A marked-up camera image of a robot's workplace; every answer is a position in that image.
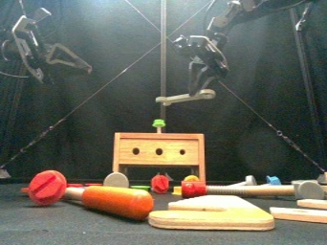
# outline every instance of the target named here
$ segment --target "metal pole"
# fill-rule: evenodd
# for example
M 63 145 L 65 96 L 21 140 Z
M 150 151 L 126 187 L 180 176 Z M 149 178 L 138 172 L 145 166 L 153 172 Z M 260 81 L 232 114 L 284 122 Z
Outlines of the metal pole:
M 305 10 L 305 16 L 309 12 L 309 8 L 312 7 L 312 3 L 308 3 L 306 10 Z M 298 21 L 304 21 L 302 19 L 298 19 L 297 13 L 294 8 L 290 8 L 289 10 L 289 17 L 290 17 L 290 23 L 293 27 L 293 37 L 294 37 L 294 43 L 297 48 L 297 55 L 298 55 L 298 62 L 301 67 L 301 74 L 302 74 L 302 81 L 306 91 L 306 99 L 308 99 L 308 106 L 309 106 L 309 112 L 310 112 L 310 119 L 312 119 L 312 133 L 313 133 L 313 139 L 314 139 L 314 146 L 317 149 L 317 160 L 322 166 L 325 166 L 327 159 L 325 159 L 325 145 L 322 141 L 322 133 L 320 128 L 320 120 L 318 120 L 318 114 L 316 109 L 316 102 L 314 102 L 314 95 L 312 90 L 312 77 L 309 72 L 309 65 L 308 65 L 308 58 L 305 54 L 305 44 L 304 44 L 304 37 L 302 37 L 302 30 L 298 29 Z
M 161 97 L 165 97 L 165 59 L 166 59 L 166 5 L 165 5 L 165 0 L 161 0 Z M 160 105 L 160 118 L 165 121 L 165 106 L 161 104 Z

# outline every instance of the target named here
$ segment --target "wooden board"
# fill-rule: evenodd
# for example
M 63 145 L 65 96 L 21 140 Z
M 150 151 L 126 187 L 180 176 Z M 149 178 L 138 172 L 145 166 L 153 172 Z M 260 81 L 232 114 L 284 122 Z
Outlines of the wooden board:
M 277 219 L 286 219 L 293 221 L 305 221 L 313 223 L 327 223 L 327 211 L 270 208 L 270 214 Z
M 149 213 L 149 225 L 180 230 L 268 231 L 273 216 L 232 195 L 206 195 L 168 203 L 168 211 Z
M 297 206 L 327 210 L 327 200 L 313 200 L 313 199 L 297 200 Z

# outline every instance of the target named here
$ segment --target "black curtain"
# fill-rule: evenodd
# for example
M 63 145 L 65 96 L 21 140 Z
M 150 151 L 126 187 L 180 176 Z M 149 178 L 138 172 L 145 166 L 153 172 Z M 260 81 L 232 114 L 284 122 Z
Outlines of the black curtain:
M 202 34 L 208 0 L 166 1 L 166 95 L 188 93 L 189 60 L 172 49 L 180 34 Z M 70 179 L 103 179 L 111 169 L 114 132 L 156 132 L 160 116 L 160 0 L 22 1 L 26 13 L 51 13 L 45 41 L 59 42 L 91 65 L 89 76 L 54 69 L 54 83 L 0 77 L 1 159 L 5 163 L 59 119 L 65 119 L 27 151 L 6 165 L 15 178 L 55 169 Z M 209 12 L 221 13 L 225 4 Z M 304 4 L 296 7 L 300 15 Z M 313 1 L 302 30 L 318 128 L 325 135 L 325 1 Z M 21 16 L 17 1 L 1 3 L 6 32 Z M 310 108 L 294 43 L 289 10 L 236 25 L 222 48 L 229 73 L 212 100 L 176 103 L 165 108 L 166 133 L 202 133 L 206 180 L 282 181 L 314 178 L 310 161 L 276 130 L 320 162 Z M 25 75 L 18 61 L 0 63 L 0 71 Z M 14 98 L 17 88 L 19 97 Z M 18 99 L 9 120 L 13 99 Z M 173 179 L 186 171 L 168 169 Z M 133 169 L 130 179 L 149 179 L 157 170 Z

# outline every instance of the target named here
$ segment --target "wooden block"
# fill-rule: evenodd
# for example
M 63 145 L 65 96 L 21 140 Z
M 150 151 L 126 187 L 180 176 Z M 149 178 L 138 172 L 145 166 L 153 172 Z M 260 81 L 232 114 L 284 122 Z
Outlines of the wooden block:
M 168 211 L 149 213 L 149 225 L 178 230 L 268 231 L 272 215 L 237 196 L 200 196 L 168 204 Z
M 205 181 L 202 134 L 114 133 L 111 171 L 128 167 L 189 167 Z
M 277 219 L 305 221 L 313 223 L 327 223 L 327 211 L 304 209 L 270 208 L 270 214 Z
M 314 200 L 314 199 L 297 200 L 297 206 L 327 210 L 327 200 Z

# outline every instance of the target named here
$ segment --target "green peg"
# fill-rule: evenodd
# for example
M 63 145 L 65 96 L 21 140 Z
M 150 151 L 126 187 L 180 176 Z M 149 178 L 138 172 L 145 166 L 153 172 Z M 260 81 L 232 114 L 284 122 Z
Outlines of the green peg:
M 152 126 L 154 126 L 157 128 L 157 133 L 160 134 L 161 133 L 161 127 L 165 126 L 164 120 L 162 119 L 154 119 Z

